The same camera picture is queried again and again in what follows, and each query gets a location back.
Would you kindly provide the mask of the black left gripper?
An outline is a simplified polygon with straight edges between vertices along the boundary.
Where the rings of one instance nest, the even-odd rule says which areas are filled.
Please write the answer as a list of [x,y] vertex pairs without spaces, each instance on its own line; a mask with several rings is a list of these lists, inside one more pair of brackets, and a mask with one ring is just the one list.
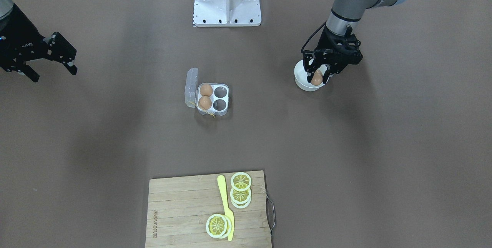
[[327,76],[331,77],[343,71],[347,65],[357,65],[362,61],[361,42],[351,29],[349,32],[350,35],[337,35],[323,24],[321,37],[315,50],[302,50],[303,68],[306,71],[308,83],[311,82],[314,72],[323,64],[327,65],[327,71],[322,71],[323,84],[326,84]]

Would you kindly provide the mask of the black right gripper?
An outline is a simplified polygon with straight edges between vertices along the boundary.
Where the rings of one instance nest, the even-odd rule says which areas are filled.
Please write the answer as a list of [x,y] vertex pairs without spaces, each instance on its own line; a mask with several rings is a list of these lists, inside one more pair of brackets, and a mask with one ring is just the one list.
[[26,64],[28,61],[48,59],[65,66],[72,76],[77,74],[74,64],[77,50],[59,32],[50,38],[42,36],[16,4],[1,5],[1,68],[18,72],[32,82],[39,74]]

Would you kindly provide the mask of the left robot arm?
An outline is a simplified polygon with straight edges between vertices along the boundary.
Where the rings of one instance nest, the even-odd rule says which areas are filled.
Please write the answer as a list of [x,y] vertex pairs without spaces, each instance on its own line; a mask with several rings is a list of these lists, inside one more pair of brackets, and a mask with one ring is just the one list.
[[342,72],[348,65],[357,65],[363,55],[355,28],[368,8],[390,7],[406,0],[334,0],[325,23],[318,27],[321,33],[313,50],[301,48],[303,72],[295,76],[298,82],[318,87]]

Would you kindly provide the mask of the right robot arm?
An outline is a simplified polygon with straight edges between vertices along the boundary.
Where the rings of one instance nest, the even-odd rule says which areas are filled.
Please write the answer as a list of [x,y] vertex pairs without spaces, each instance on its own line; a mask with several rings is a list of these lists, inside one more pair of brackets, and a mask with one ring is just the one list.
[[0,0],[0,66],[37,83],[39,74],[27,62],[47,59],[63,64],[75,76],[77,50],[60,34],[45,37],[13,0]]

